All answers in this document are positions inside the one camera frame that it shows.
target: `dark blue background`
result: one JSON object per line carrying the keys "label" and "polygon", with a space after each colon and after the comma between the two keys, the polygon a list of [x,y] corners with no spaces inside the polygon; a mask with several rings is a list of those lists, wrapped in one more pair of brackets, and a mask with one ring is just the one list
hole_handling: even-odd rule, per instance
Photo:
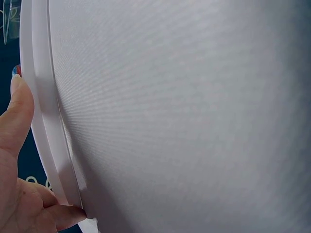
{"label": "dark blue background", "polygon": [[[15,65],[19,61],[19,40],[14,40],[7,45],[3,43],[3,32],[0,30],[0,114],[2,114],[10,101],[10,82],[11,73]],[[18,158],[18,176],[26,179],[29,176],[34,176],[37,181],[45,185],[46,175],[41,165],[41,161],[36,150],[35,142],[32,133],[27,136],[25,144],[20,151]],[[80,233],[78,226],[74,226],[69,230],[62,231],[64,233]]]}

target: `white mesh fabric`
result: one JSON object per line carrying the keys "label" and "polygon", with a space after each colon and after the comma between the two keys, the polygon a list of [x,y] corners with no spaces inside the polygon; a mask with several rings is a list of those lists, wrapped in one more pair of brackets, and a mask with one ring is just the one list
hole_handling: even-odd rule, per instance
{"label": "white mesh fabric", "polygon": [[50,1],[67,137],[101,232],[311,231],[307,20],[295,0]]}

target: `white plastic rim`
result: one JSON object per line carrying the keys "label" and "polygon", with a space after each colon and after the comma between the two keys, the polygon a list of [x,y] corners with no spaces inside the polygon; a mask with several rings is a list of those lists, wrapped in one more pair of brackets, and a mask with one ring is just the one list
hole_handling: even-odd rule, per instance
{"label": "white plastic rim", "polygon": [[81,207],[79,187],[57,100],[48,6],[48,0],[22,1],[21,71],[34,97],[32,131],[51,187],[60,204]]}

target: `white frame edge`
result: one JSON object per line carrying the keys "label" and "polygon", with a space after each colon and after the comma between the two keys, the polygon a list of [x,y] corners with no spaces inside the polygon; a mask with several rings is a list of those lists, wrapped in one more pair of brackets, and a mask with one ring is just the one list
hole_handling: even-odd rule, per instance
{"label": "white frame edge", "polygon": [[79,187],[67,146],[54,81],[48,6],[48,0],[22,1],[22,77],[34,97],[32,131],[51,187],[60,204],[81,207]]}

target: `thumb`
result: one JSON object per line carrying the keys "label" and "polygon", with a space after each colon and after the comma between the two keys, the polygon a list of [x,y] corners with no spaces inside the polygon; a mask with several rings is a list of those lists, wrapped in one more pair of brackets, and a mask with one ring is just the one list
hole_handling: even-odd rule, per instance
{"label": "thumb", "polygon": [[17,158],[34,115],[34,100],[26,82],[17,74],[11,81],[11,101],[0,116],[0,152]]}

